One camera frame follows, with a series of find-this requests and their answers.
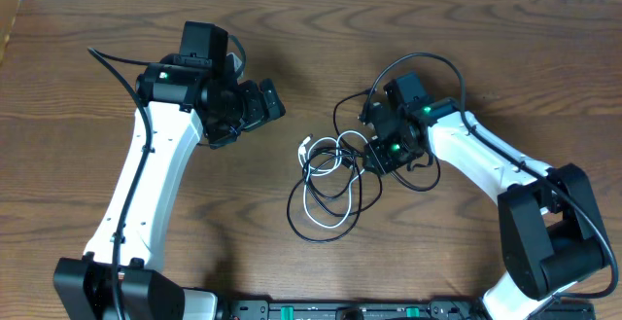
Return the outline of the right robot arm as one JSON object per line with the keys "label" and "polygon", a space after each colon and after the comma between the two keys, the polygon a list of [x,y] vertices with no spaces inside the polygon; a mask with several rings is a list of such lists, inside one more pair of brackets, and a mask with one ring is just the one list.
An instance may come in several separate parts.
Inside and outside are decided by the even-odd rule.
{"label": "right robot arm", "polygon": [[360,120],[375,135],[363,166],[392,174],[422,155],[460,170],[496,205],[505,273],[481,299],[489,319],[527,319],[595,272],[618,266],[586,173],[516,150],[480,124],[463,100],[436,101],[415,73],[368,99]]}

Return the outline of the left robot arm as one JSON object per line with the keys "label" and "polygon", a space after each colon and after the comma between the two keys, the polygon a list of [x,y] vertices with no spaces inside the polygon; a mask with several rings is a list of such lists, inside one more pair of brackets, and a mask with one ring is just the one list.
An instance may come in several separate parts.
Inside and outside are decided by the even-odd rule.
{"label": "left robot arm", "polygon": [[226,319],[215,293],[182,287],[163,274],[165,241],[193,150],[219,149],[284,116],[270,80],[243,76],[246,55],[212,23],[185,24],[180,49],[126,91],[136,106],[119,181],[78,259],[62,258],[53,286],[72,319]]}

